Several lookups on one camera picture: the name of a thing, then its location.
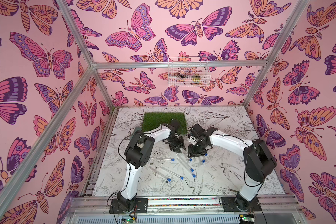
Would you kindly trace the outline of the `test tube blue stopper two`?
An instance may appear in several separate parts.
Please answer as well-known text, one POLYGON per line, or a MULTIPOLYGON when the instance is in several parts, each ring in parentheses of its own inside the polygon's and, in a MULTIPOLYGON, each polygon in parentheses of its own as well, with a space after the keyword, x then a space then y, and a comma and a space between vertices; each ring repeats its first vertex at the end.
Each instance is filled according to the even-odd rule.
POLYGON ((197 175, 195 174, 195 170, 189 166, 189 164, 180 154, 177 155, 177 159, 183 165, 183 167, 193 176, 193 178, 197 177, 197 175))

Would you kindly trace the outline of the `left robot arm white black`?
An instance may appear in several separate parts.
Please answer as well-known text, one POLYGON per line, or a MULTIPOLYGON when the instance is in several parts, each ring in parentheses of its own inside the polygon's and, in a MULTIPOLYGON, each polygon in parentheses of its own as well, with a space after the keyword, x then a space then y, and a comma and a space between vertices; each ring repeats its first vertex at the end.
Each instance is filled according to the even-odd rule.
POLYGON ((116 199, 112 201, 112 212, 133 212, 136 205, 137 186, 142 168, 148 163, 153 147, 156 143, 167 143, 169 149, 180 154, 186 150, 183 137, 177 131, 181 123, 177 119, 172 119, 170 123, 162 123, 158 128, 144 132, 141 127, 136 127, 130 135, 130 142, 125 150, 125 161, 127 172, 125 181, 116 194, 116 199))

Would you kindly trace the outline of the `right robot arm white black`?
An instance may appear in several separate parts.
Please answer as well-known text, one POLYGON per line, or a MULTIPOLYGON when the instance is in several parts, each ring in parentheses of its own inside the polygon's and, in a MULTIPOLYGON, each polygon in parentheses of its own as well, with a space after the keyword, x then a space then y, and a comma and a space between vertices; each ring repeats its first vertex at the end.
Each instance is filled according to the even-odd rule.
POLYGON ((241 159, 243 184, 237 191, 234 203, 239 211, 248 211, 266 178, 274 171, 276 161, 263 140, 244 140, 218 128, 204 129, 199 124, 188 129, 188 157, 205 156, 214 147, 234 153, 241 159))

